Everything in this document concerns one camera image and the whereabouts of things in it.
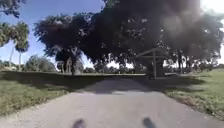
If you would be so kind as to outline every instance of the palm tree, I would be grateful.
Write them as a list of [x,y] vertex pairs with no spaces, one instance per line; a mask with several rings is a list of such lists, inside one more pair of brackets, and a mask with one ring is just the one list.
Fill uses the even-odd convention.
[[0,47],[7,44],[10,40],[11,27],[8,23],[0,23]]
[[21,71],[21,56],[22,53],[26,52],[29,48],[29,42],[26,41],[24,43],[18,43],[16,45],[16,51],[19,52],[19,71]]
[[29,27],[26,23],[18,22],[17,25],[12,27],[11,39],[14,41],[14,46],[12,48],[10,58],[9,58],[9,67],[11,67],[12,65],[11,64],[12,55],[14,53],[15,47],[17,46],[20,49],[20,51],[26,51],[26,47],[27,48],[29,47],[29,44],[27,42],[28,35],[29,35]]

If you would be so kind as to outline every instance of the blue sky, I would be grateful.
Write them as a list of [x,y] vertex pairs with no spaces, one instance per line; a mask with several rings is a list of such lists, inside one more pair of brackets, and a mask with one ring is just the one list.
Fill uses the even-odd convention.
[[[30,34],[28,41],[30,42],[30,48],[28,52],[22,55],[22,63],[25,63],[31,55],[44,55],[43,50],[45,46],[41,42],[38,42],[38,39],[33,35],[32,30],[34,28],[34,23],[49,15],[58,15],[61,13],[72,15],[75,12],[99,12],[102,6],[102,0],[27,0],[26,4],[22,4],[19,8],[19,19],[13,16],[5,16],[3,14],[0,17],[0,22],[16,24],[18,21],[24,21],[29,25]],[[0,48],[1,60],[9,60],[12,47],[13,43],[10,42]],[[18,64],[18,52],[14,52],[12,61]],[[92,66],[84,56],[83,61],[85,66]]]

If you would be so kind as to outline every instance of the tree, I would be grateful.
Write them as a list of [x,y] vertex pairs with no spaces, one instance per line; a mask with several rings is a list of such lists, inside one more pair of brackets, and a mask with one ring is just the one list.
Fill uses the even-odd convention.
[[[201,15],[199,0],[105,0],[105,8],[94,15],[40,21],[35,35],[46,45],[46,54],[55,56],[65,49],[73,65],[77,53],[83,52],[98,72],[111,61],[120,65],[138,61],[152,72],[152,60],[136,60],[138,53],[161,48],[180,69],[183,61],[191,67],[194,61],[219,56],[221,27],[220,17]],[[162,72],[164,60],[158,59],[157,71]]]
[[81,56],[80,42],[88,28],[89,16],[90,14],[85,13],[74,14],[73,17],[49,16],[35,24],[35,36],[45,44],[46,55],[56,56],[59,52],[67,52],[72,62],[72,75],[75,73],[75,64]]
[[55,72],[55,66],[52,62],[50,62],[45,57],[38,57],[37,55],[33,55],[29,58],[29,60],[25,64],[26,71],[34,71],[34,72]]
[[84,73],[95,73],[95,70],[93,68],[86,67],[83,72]]
[[29,27],[26,23],[18,22],[15,26],[12,27],[11,39],[14,42],[14,46],[12,48],[10,58],[9,58],[9,67],[11,67],[12,56],[13,56],[15,48],[17,48],[20,54],[28,50],[28,47],[29,47],[29,44],[27,41],[28,35],[29,35]]
[[25,0],[1,0],[0,12],[19,18],[18,8],[20,7],[21,3],[25,3]]
[[21,56],[22,53],[26,52],[29,48],[29,43],[26,41],[25,43],[19,43],[16,45],[16,51],[19,52],[19,71],[21,71]]

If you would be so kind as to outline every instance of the park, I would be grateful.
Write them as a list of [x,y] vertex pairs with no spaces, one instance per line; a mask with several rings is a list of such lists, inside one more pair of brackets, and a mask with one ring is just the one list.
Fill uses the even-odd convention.
[[[103,0],[33,29],[20,21],[29,1],[10,1],[0,13],[19,22],[0,22],[0,50],[12,44],[0,58],[0,128],[224,127],[224,15],[200,0]],[[24,62],[30,35],[44,55]]]

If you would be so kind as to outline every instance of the distant tree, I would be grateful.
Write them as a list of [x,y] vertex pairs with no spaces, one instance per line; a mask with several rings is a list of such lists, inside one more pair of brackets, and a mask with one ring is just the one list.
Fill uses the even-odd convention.
[[0,1],[0,12],[5,13],[6,15],[13,15],[16,18],[19,18],[18,8],[21,3],[25,3],[25,0],[1,0]]
[[79,59],[79,60],[76,61],[76,64],[75,64],[74,69],[75,69],[75,73],[76,74],[83,73],[84,66],[83,66],[83,62],[81,61],[81,59]]
[[4,68],[4,64],[3,64],[3,61],[0,60],[0,70]]
[[118,72],[118,69],[115,68],[115,67],[113,67],[113,66],[109,67],[108,70],[109,70],[109,73],[110,73],[110,74],[115,74],[116,72]]
[[86,67],[83,72],[84,73],[95,73],[95,70],[93,68]]
[[55,72],[55,66],[45,57],[33,55],[25,64],[26,71],[34,72]]

